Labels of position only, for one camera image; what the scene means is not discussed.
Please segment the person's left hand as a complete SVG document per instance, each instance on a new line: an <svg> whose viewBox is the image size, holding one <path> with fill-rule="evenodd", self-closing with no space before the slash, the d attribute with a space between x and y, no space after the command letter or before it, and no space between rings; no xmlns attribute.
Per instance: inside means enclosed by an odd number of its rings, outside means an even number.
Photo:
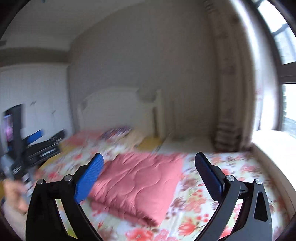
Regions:
<svg viewBox="0 0 296 241"><path fill-rule="evenodd" d="M18 180L5 179L3 181L4 196L8 204L21 214L28 212L28 204L23 199L23 194L26 194L27 190L24 184Z"/></svg>

